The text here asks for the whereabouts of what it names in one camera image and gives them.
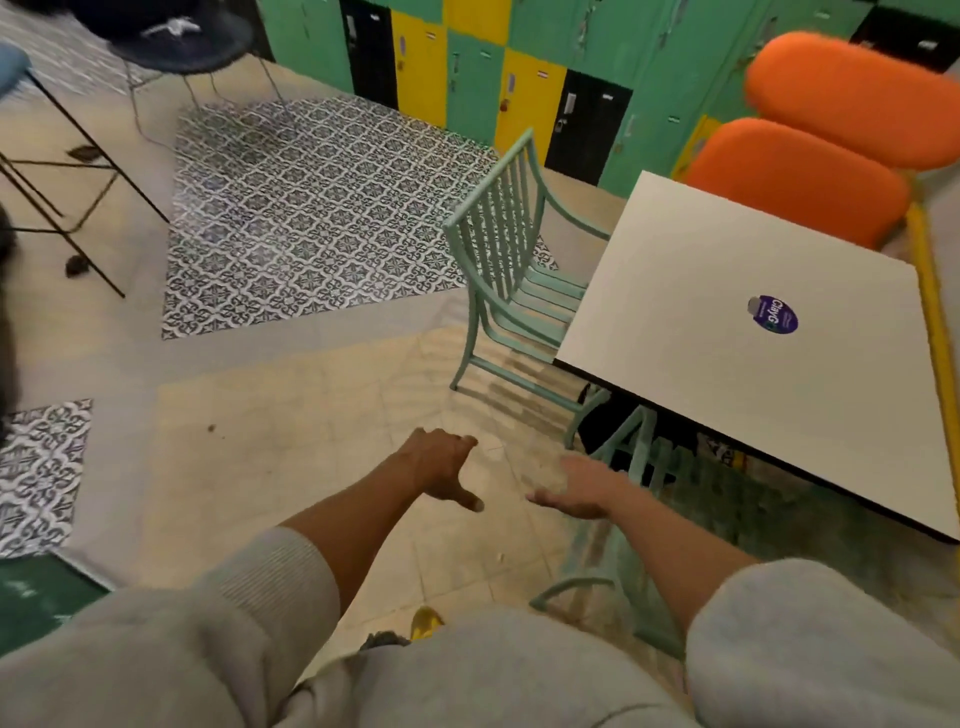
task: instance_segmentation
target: black and white tile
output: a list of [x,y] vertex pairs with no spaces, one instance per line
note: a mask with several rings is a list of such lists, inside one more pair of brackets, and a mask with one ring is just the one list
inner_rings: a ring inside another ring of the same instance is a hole
[[0,449],[0,558],[46,551],[73,527],[93,400],[11,416]]
[[440,225],[496,152],[357,97],[287,107],[181,119],[164,339],[464,285]]
[[[30,56],[37,77],[53,93],[127,93],[123,63],[72,15],[44,17],[0,2],[0,37]],[[133,77],[143,72],[133,68]],[[16,91],[23,99],[39,95],[32,84]]]

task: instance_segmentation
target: mint green chair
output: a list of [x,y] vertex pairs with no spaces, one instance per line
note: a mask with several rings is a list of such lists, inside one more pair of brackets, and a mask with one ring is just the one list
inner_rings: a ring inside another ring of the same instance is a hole
[[[528,171],[533,174],[533,199]],[[467,344],[450,389],[457,388],[467,366],[472,364],[550,400],[574,413],[564,436],[564,445],[570,449],[580,422],[610,397],[609,392],[590,387],[585,402],[580,404],[473,353],[482,325],[487,336],[498,344],[553,363],[587,288],[534,261],[547,203],[581,230],[610,240],[609,233],[568,211],[547,188],[530,129],[444,222],[450,252],[467,278],[469,297]]]

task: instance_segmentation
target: grey sweatshirt sleeve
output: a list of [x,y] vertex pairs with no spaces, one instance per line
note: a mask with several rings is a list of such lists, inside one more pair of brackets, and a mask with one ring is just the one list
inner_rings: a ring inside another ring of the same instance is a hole
[[274,528],[190,589],[121,590],[0,660],[0,725],[262,728],[339,616],[323,556]]
[[960,725],[960,661],[811,561],[724,584],[690,628],[687,670],[711,728]]

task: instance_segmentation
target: white table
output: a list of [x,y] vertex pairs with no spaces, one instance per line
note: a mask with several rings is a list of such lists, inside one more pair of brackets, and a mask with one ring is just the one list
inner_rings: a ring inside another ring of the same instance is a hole
[[644,172],[556,363],[960,540],[907,263]]

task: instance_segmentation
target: sticker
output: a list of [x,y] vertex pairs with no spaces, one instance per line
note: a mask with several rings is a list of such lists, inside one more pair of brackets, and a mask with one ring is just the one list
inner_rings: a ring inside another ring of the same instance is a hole
[[793,333],[800,324],[793,309],[773,296],[754,296],[747,303],[747,311],[760,326],[774,333]]

